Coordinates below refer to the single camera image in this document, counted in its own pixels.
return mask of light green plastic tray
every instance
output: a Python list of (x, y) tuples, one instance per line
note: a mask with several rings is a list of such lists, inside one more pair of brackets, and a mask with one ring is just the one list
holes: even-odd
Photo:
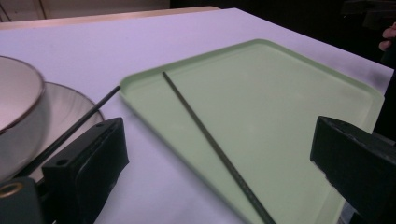
[(162, 76), (165, 71), (276, 223), (335, 223), (344, 204), (309, 160), (319, 115), (371, 132), (378, 91), (266, 40), (126, 77), (124, 101), (227, 203), (262, 223)]

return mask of white surface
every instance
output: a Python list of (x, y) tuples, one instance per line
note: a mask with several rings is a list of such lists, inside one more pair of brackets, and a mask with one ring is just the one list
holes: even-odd
[[(392, 70), (238, 9), (0, 31), (0, 55), (32, 64), (47, 81), (95, 102), (130, 74), (254, 38), (274, 41), (384, 92)], [(240, 223), (141, 121), (113, 97), (106, 119), (123, 117), (130, 164), (96, 223)]]

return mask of white plate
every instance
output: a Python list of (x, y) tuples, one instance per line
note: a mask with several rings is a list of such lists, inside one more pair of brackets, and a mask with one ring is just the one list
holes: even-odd
[[(50, 105), (50, 122), (49, 132), (44, 139), (44, 144), (37, 155), (52, 144), (67, 129), (76, 123), (83, 115), (85, 115), (94, 103), (78, 91), (72, 90), (66, 86), (55, 83), (46, 83), (46, 91), (49, 97)], [(103, 121), (103, 115), (98, 111), (90, 119), (88, 119), (73, 135), (71, 135), (49, 158), (64, 149), (78, 136), (85, 133), (96, 123)], [(41, 168), (36, 169), (30, 175), (35, 181), (40, 180), (43, 175)]]

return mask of dark background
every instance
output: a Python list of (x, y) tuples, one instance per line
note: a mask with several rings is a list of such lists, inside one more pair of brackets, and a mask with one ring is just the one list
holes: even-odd
[(344, 0), (171, 0), (178, 7), (236, 7), (297, 33), (380, 63), (378, 43), (385, 27), (362, 27), (364, 14), (342, 15)]

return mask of screw hole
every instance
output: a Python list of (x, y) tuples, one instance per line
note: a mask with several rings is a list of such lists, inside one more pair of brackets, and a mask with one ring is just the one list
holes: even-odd
[(68, 160), (60, 160), (60, 161), (56, 162), (56, 165), (62, 166), (62, 165), (67, 164), (67, 162), (68, 162)]
[(23, 188), (23, 184), (20, 182), (11, 183), (0, 188), (0, 198), (6, 198), (20, 191)]

